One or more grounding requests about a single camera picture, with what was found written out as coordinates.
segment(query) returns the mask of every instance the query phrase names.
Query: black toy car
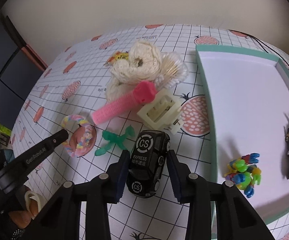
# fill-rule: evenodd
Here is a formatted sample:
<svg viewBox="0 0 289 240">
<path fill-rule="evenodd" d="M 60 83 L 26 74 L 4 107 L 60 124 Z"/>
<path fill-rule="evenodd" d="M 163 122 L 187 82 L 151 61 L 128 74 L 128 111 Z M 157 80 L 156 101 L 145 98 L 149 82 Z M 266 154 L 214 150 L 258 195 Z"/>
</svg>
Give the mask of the black toy car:
<svg viewBox="0 0 289 240">
<path fill-rule="evenodd" d="M 156 194 L 169 149 L 170 137 L 165 132 L 144 130 L 139 133 L 126 180 L 131 193 L 142 198 Z"/>
</svg>

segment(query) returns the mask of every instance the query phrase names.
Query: toy car wheel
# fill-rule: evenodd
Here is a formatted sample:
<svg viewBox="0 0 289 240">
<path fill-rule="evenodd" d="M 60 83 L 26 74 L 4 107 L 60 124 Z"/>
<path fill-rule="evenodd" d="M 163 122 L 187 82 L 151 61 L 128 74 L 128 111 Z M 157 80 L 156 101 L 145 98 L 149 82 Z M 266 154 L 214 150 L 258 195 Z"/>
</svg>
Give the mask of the toy car wheel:
<svg viewBox="0 0 289 240">
<path fill-rule="evenodd" d="M 156 192 L 159 188 L 159 185 L 160 185 L 160 182 L 159 180 L 157 179 L 156 182 L 155 182 L 155 186 L 154 186 L 154 192 Z"/>
</svg>

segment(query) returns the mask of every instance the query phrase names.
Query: green plastic toy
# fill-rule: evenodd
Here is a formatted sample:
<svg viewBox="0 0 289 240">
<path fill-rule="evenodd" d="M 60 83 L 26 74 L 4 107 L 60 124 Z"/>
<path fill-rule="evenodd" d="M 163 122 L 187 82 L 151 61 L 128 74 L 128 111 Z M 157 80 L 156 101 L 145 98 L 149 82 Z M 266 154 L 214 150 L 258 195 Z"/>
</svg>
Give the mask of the green plastic toy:
<svg viewBox="0 0 289 240">
<path fill-rule="evenodd" d="M 248 169 L 245 160 L 235 159 L 227 164 L 230 172 L 245 172 Z"/>
<path fill-rule="evenodd" d="M 125 139 L 128 136 L 130 136 L 130 137 L 134 137 L 135 136 L 134 129 L 133 129 L 133 127 L 131 125 L 129 125 L 126 128 L 126 131 L 125 131 L 125 133 L 123 135 L 117 135 L 117 134 L 109 132 L 109 131 L 103 131 L 102 132 L 102 138 L 105 139 L 106 141 L 109 141 L 109 142 L 105 146 L 97 149 L 94 152 L 94 155 L 95 156 L 101 156 L 101 155 L 105 154 L 115 144 L 117 144 L 117 146 L 121 150 L 127 150 L 127 148 L 123 145 L 123 142 L 125 141 Z"/>
<path fill-rule="evenodd" d="M 7 136 L 11 137 L 11 130 L 4 127 L 1 123 L 0 123 L 0 133 L 6 134 Z"/>
</svg>

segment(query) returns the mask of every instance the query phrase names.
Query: beige wall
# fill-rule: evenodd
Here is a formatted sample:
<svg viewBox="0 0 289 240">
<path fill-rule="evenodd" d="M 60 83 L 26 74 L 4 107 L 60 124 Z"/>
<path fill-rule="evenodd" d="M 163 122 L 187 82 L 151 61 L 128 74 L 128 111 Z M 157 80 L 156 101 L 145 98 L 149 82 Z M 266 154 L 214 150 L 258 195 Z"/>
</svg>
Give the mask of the beige wall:
<svg viewBox="0 0 289 240">
<path fill-rule="evenodd" d="M 289 54 L 286 0 L 8 0 L 2 12 L 48 64 L 93 36 L 158 23 L 240 30 Z"/>
</svg>

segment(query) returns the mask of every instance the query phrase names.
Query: hair tie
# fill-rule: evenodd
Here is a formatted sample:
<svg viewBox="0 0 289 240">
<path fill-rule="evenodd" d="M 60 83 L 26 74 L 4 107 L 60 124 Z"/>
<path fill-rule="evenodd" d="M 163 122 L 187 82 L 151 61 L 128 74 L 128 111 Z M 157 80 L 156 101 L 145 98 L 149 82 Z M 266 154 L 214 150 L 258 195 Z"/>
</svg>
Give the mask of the hair tie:
<svg viewBox="0 0 289 240">
<path fill-rule="evenodd" d="M 81 115 L 71 114 L 61 121 L 61 126 L 65 128 L 68 121 L 77 121 L 80 127 L 73 133 L 70 141 L 65 141 L 62 145 L 71 157 L 81 157 L 87 154 L 94 146 L 96 131 L 94 127 Z"/>
</svg>

